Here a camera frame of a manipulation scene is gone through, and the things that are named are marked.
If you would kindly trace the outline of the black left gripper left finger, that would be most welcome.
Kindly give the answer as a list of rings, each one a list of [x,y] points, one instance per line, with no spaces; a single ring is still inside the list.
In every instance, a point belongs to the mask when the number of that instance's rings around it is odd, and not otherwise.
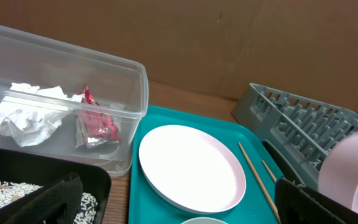
[[[73,223],[80,210],[83,184],[71,172],[26,195],[9,206],[4,223]]]

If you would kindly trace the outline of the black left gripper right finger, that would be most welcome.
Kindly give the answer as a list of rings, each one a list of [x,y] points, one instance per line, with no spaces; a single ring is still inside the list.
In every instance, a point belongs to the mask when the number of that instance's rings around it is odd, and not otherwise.
[[[275,205],[282,224],[358,224],[358,213],[284,177],[275,183]]]

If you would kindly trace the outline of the pink bowl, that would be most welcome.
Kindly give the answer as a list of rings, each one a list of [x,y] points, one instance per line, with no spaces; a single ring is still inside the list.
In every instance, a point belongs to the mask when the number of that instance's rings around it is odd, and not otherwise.
[[[325,158],[318,192],[358,213],[358,133],[337,143]]]

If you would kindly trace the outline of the rice pile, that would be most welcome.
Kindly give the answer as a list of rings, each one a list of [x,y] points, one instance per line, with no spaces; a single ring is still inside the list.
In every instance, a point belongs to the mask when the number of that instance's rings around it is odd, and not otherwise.
[[[42,186],[35,184],[13,183],[0,181],[0,208],[9,205],[13,201],[20,199],[32,192],[35,192]],[[90,193],[83,192],[80,211],[76,213],[73,224],[92,224],[98,211],[98,201]]]

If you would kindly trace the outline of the wooden chopstick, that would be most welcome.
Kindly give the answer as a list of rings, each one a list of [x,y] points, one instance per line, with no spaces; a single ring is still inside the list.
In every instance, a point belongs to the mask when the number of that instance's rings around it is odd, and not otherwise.
[[[264,167],[265,167],[266,171],[268,172],[268,174],[269,174],[270,178],[272,179],[272,181],[273,181],[274,183],[276,183],[277,178],[276,178],[276,176],[273,174],[273,172],[271,171],[270,167],[266,164],[265,161],[262,161],[262,164],[264,165]]]
[[[278,214],[278,209],[277,209],[273,199],[271,198],[269,192],[267,191],[264,183],[262,182],[262,179],[260,178],[260,176],[259,176],[258,172],[256,171],[252,161],[250,160],[249,156],[247,155],[244,147],[242,146],[242,144],[240,142],[238,142],[238,146],[239,146],[240,150],[242,151],[242,154],[243,154],[248,166],[250,167],[250,170],[251,170],[253,176],[255,177],[259,188],[261,189],[265,199],[267,200],[267,203],[268,203],[270,209],[272,210],[272,212],[273,212],[278,224],[281,224],[281,220],[280,220],[280,217],[279,217],[279,214]]]

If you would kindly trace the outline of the red snack wrapper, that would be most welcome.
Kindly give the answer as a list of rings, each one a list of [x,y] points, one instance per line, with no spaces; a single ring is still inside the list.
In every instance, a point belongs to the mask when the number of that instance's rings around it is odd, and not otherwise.
[[[122,141],[119,126],[109,114],[79,110],[76,118],[76,147],[88,149]]]

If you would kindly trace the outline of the white napkin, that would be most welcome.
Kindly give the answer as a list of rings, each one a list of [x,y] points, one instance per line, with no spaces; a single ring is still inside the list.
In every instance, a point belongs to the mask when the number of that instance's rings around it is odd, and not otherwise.
[[[5,96],[0,103],[0,135],[12,137],[20,146],[35,146],[62,125],[73,107]]]

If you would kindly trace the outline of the grey bowl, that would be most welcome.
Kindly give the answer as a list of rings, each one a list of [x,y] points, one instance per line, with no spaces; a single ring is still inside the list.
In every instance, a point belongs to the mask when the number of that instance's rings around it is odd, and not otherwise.
[[[210,217],[196,217],[185,220],[181,224],[227,224],[226,222]]]

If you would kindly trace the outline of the white round plate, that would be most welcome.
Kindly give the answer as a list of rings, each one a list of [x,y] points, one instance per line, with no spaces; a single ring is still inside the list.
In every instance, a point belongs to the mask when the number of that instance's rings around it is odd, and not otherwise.
[[[231,150],[189,126],[171,124],[149,131],[140,142],[139,162],[156,193],[187,212],[225,212],[246,192],[244,170]]]

